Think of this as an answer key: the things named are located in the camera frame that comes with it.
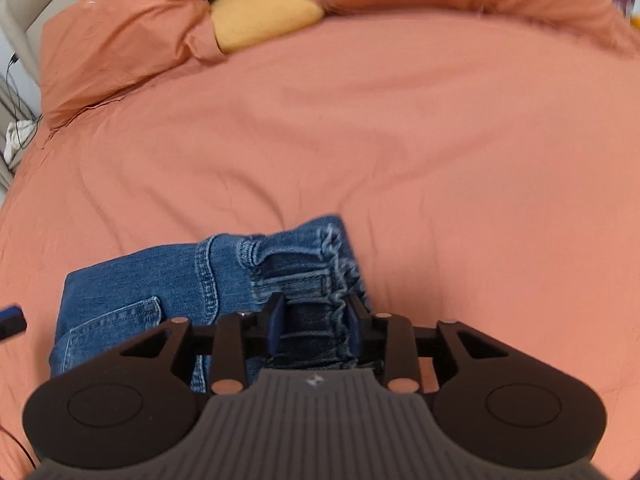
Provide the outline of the blue denim jeans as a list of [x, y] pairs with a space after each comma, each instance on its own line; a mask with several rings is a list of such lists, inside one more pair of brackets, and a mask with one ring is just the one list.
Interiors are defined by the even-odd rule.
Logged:
[[61, 375], [171, 318], [195, 326], [258, 312], [274, 294], [291, 307], [272, 358], [263, 367], [348, 370], [346, 299], [366, 296], [344, 223], [324, 216], [271, 235], [217, 234], [162, 245], [66, 276], [49, 364]]

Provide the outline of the white cloth on nightstand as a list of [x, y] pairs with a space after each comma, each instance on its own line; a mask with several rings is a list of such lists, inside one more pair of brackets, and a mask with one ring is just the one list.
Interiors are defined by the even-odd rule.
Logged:
[[37, 129], [36, 120], [27, 119], [9, 123], [6, 128], [6, 146], [3, 150], [3, 159], [8, 166], [11, 166], [17, 156], [26, 150]]

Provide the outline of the orange bed sheet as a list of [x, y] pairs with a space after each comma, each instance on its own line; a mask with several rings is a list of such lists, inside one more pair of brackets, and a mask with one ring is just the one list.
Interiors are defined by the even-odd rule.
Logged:
[[639, 62], [508, 18], [326, 18], [40, 128], [1, 209], [1, 474], [64, 278], [145, 247], [339, 214], [373, 307], [459, 320], [602, 396], [639, 467]]

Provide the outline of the left orange pillow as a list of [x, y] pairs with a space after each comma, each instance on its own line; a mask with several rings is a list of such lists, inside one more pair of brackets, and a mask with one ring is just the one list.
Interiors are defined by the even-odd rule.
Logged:
[[166, 70], [223, 59], [207, 0], [79, 0], [43, 26], [43, 117], [55, 130]]

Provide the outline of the yellow cushion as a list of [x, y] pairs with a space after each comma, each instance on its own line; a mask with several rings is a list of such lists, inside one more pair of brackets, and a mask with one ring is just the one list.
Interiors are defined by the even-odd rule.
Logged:
[[314, 0], [215, 0], [209, 14], [224, 54], [298, 32], [324, 18]]

